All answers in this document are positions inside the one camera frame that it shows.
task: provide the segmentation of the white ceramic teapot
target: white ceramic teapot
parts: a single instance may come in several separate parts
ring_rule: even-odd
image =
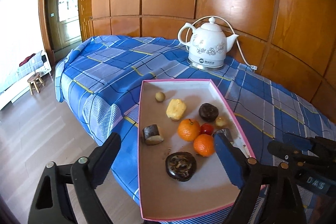
[[[189,47],[190,61],[205,67],[220,68],[223,66],[226,53],[231,50],[238,35],[233,34],[226,37],[215,21],[214,17],[210,17],[209,23],[204,23],[197,29],[190,23],[185,23],[179,30],[177,37],[180,43]],[[182,31],[185,28],[193,30],[189,42],[183,42],[181,39]]]

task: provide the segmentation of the white tray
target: white tray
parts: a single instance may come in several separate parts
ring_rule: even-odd
[[[155,93],[162,91],[166,100],[158,103]],[[231,206],[239,189],[231,184],[217,154],[210,157],[196,155],[193,142],[182,140],[177,134],[180,121],[174,122],[166,115],[171,99],[181,99],[187,109],[181,118],[194,118],[200,125],[205,123],[198,114],[203,103],[216,106],[220,116],[231,121],[228,127],[234,146],[246,157],[254,157],[243,130],[227,102],[208,79],[144,80],[140,93],[138,125],[138,178],[140,208],[143,219],[176,221],[209,214]],[[163,129],[164,141],[147,146],[142,130],[151,124]],[[196,159],[197,170],[187,182],[172,179],[166,173],[166,157],[174,152],[187,151]]]

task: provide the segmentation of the blue plaid bedsheet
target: blue plaid bedsheet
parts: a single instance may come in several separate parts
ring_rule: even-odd
[[[88,134],[102,145],[111,131],[122,145],[112,172],[139,204],[137,177],[137,122],[140,88],[149,79],[211,79],[225,96],[244,130],[256,158],[278,165],[267,144],[282,141],[284,132],[335,140],[336,126],[309,102],[227,56],[225,67],[205,72],[190,67],[185,46],[177,40],[121,35],[92,37],[72,50],[56,67],[55,91],[65,100]],[[307,219],[316,197],[299,188]],[[263,203],[261,193],[251,223]],[[222,223],[230,208],[179,224]]]

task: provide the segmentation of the small stool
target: small stool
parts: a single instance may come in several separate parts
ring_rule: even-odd
[[[33,95],[33,89],[32,89],[32,84],[34,84],[34,87],[37,91],[37,93],[40,93],[39,88],[37,86],[37,80],[40,81],[40,83],[42,84],[42,86],[44,86],[44,82],[40,76],[40,73],[37,72],[34,75],[30,76],[29,79],[27,80],[28,84],[29,84],[29,90],[30,90],[30,94]]]

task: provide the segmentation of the red cloth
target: red cloth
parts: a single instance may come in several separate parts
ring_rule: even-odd
[[[20,64],[19,67],[21,67],[22,65],[26,64],[29,59],[31,59],[35,54],[32,54],[31,56],[26,57]]]

